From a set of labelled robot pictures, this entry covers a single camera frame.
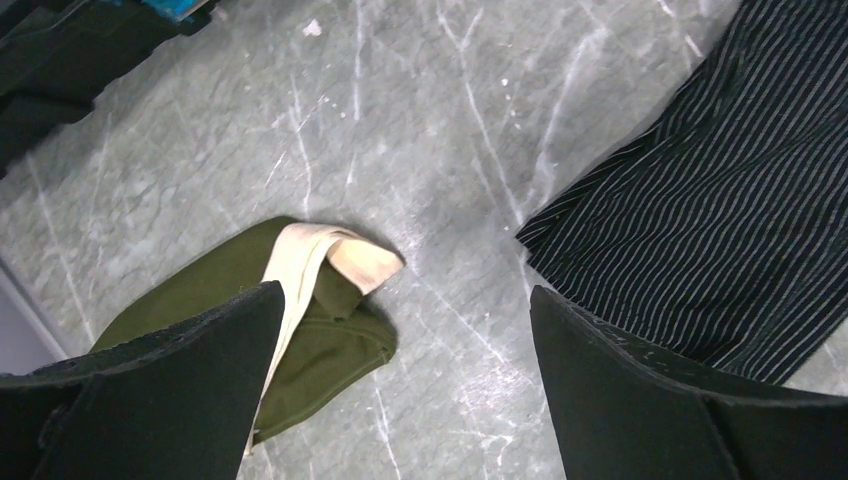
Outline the black striped underwear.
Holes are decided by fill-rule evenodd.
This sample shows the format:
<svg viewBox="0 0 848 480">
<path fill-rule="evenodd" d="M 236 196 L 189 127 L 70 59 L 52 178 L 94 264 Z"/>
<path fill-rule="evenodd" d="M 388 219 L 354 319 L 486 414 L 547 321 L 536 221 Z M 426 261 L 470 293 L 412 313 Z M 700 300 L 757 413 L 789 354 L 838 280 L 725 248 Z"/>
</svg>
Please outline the black striped underwear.
<svg viewBox="0 0 848 480">
<path fill-rule="evenodd" d="M 744 1 L 656 121 L 519 231 L 600 319 L 782 384 L 847 316 L 847 5 Z"/>
</svg>

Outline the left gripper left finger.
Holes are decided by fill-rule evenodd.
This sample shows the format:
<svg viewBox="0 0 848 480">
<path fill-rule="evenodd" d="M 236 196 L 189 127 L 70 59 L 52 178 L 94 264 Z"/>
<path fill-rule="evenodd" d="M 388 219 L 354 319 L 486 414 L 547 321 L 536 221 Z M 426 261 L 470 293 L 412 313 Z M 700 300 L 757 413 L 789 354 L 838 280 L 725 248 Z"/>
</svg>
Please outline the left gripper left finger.
<svg viewBox="0 0 848 480">
<path fill-rule="evenodd" d="M 1 378 L 5 479 L 233 479 L 279 337 L 265 282 L 131 341 Z"/>
</svg>

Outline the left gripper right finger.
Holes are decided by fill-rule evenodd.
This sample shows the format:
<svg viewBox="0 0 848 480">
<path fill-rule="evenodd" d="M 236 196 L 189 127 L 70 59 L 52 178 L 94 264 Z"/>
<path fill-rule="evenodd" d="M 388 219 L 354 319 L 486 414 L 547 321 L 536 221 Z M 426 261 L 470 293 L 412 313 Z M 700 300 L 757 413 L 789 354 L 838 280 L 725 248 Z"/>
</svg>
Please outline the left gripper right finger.
<svg viewBox="0 0 848 480">
<path fill-rule="evenodd" d="M 534 347 L 570 479 L 843 479 L 847 401 L 706 367 L 536 287 Z"/>
</svg>

